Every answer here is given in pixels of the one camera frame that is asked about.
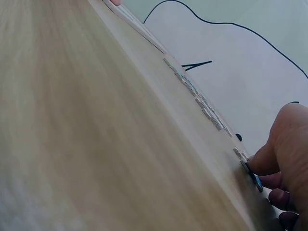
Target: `light wood grain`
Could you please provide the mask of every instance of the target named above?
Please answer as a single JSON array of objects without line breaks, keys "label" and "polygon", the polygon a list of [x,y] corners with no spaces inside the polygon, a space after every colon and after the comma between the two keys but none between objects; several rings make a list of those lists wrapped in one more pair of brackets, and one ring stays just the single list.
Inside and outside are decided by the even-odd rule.
[{"label": "light wood grain", "polygon": [[273,230],[239,142],[91,4],[0,3],[1,230]]}]

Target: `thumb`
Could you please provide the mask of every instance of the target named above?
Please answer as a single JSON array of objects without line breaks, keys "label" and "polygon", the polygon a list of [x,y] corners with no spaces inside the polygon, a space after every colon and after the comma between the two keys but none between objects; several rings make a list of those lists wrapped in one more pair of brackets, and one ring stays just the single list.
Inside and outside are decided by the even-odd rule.
[{"label": "thumb", "polygon": [[248,159],[248,166],[259,176],[266,176],[280,171],[274,147],[269,142]]}]

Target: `small metal piece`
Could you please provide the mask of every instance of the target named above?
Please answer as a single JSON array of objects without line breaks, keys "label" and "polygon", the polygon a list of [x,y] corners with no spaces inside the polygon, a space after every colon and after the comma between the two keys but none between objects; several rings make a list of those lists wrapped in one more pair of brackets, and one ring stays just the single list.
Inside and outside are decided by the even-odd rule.
[{"label": "small metal piece", "polygon": [[168,66],[172,66],[172,65],[169,63],[168,59],[164,58],[164,61],[165,61],[165,63],[166,63]]},{"label": "small metal piece", "polygon": [[233,148],[233,151],[235,152],[235,154],[237,155],[238,158],[242,158],[242,155],[240,154],[239,150],[237,148]]},{"label": "small metal piece", "polygon": [[190,91],[190,93],[191,93],[194,97],[197,96],[196,92],[195,92],[193,89],[189,89],[189,91]]},{"label": "small metal piece", "polygon": [[225,130],[226,130],[227,134],[228,134],[230,137],[233,137],[232,133],[229,131],[228,128],[225,128]]},{"label": "small metal piece", "polygon": [[244,167],[245,171],[249,174],[249,173],[250,173],[250,170],[249,170],[249,168],[248,168],[248,166],[247,166],[247,164],[246,164],[246,163],[247,163],[246,160],[243,159],[243,158],[241,158],[241,159],[240,159],[240,162],[241,162],[242,166]]},{"label": "small metal piece", "polygon": [[183,79],[187,80],[187,77],[185,75],[181,75]]},{"label": "small metal piece", "polygon": [[248,159],[248,157],[247,157],[247,155],[246,155],[246,153],[243,151],[242,152],[242,156],[247,160]]},{"label": "small metal piece", "polygon": [[170,66],[170,68],[173,70],[174,73],[178,72],[178,70],[174,66]]},{"label": "small metal piece", "polygon": [[247,161],[244,158],[242,158],[242,159],[240,159],[240,162],[241,162],[242,166],[244,167],[245,171],[251,177],[255,186],[258,188],[259,192],[260,193],[263,192],[263,186],[262,186],[262,183],[260,181],[260,178],[250,170],[249,166],[247,165]]},{"label": "small metal piece", "polygon": [[211,118],[212,123],[215,125],[215,127],[218,129],[218,131],[222,130],[223,127],[222,125],[218,122],[217,119],[215,119],[214,117]]},{"label": "small metal piece", "polygon": [[203,102],[203,101],[201,101],[201,100],[198,99],[198,98],[196,98],[195,100],[196,100],[196,102],[199,104],[199,106],[200,106],[201,108],[205,108],[205,107],[204,107],[204,102]]},{"label": "small metal piece", "polygon": [[207,108],[202,108],[202,112],[204,113],[204,115],[205,115],[208,119],[211,119],[211,118],[212,118],[212,115],[211,115],[211,113],[208,111]]},{"label": "small metal piece", "polygon": [[182,76],[178,72],[174,72],[174,74],[176,75],[176,77],[178,77],[180,81],[182,81]]}]

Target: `black marker line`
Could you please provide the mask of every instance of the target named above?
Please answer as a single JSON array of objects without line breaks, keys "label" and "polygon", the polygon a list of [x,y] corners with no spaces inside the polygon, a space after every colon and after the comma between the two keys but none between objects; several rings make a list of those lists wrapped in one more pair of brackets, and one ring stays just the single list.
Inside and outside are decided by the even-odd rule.
[{"label": "black marker line", "polygon": [[246,30],[249,30],[250,32],[254,33],[255,35],[259,36],[260,38],[262,38],[264,41],[266,41],[272,48],[274,48],[279,54],[281,54],[284,58],[286,58],[287,60],[289,60],[291,63],[293,63],[305,76],[306,78],[308,78],[307,74],[295,63],[293,62],[289,57],[287,57],[285,54],[283,54],[280,50],[278,50],[276,47],[274,47],[274,45],[272,45],[269,41],[267,41],[263,36],[261,36],[260,34],[258,34],[257,32],[253,31],[252,29],[249,29],[245,26],[241,26],[239,24],[236,24],[236,23],[213,23],[213,22],[210,22],[210,21],[207,21],[207,20],[204,20],[202,18],[200,18],[188,5],[186,5],[185,3],[181,2],[181,1],[177,1],[177,0],[165,0],[165,1],[162,1],[161,3],[157,4],[152,10],[151,12],[149,13],[149,15],[145,18],[144,22],[146,22],[146,20],[150,17],[150,15],[152,14],[152,12],[156,9],[156,7],[158,7],[160,4],[163,4],[167,1],[174,1],[174,2],[178,2],[180,4],[182,4],[183,6],[187,7],[187,9],[189,9],[195,17],[197,17],[199,20],[201,20],[202,22],[205,22],[205,23],[209,23],[209,24],[214,24],[214,25],[234,25],[234,26],[238,26],[238,27],[241,27],[243,29],[246,29]]},{"label": "black marker line", "polygon": [[189,66],[189,68],[185,69],[185,71],[189,71],[189,70],[194,69],[196,67],[199,67],[199,66],[202,66],[202,65],[205,65],[205,64],[210,64],[212,62],[213,61],[211,60],[211,61],[207,61],[207,62],[203,62],[203,63],[198,63],[198,64],[186,64],[186,65],[182,65],[182,67],[188,67]]}]

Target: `finger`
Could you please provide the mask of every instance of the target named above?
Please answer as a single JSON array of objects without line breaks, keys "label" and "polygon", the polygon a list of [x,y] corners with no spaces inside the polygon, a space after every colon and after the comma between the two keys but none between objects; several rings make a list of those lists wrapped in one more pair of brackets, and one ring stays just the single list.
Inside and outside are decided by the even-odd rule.
[{"label": "finger", "polygon": [[277,172],[271,175],[259,177],[262,182],[262,185],[268,189],[282,189],[288,191],[286,185],[282,181],[281,172]]},{"label": "finger", "polygon": [[122,0],[110,0],[114,5],[119,6],[122,3]]},{"label": "finger", "polygon": [[279,215],[281,225],[288,231],[294,230],[296,223],[298,223],[298,218],[298,214],[292,212],[283,212]]},{"label": "finger", "polygon": [[280,210],[296,212],[293,199],[288,192],[281,189],[274,189],[269,193],[270,203]]},{"label": "finger", "polygon": [[269,143],[265,144],[248,160],[248,165],[259,176],[270,175],[280,171],[274,148]]}]

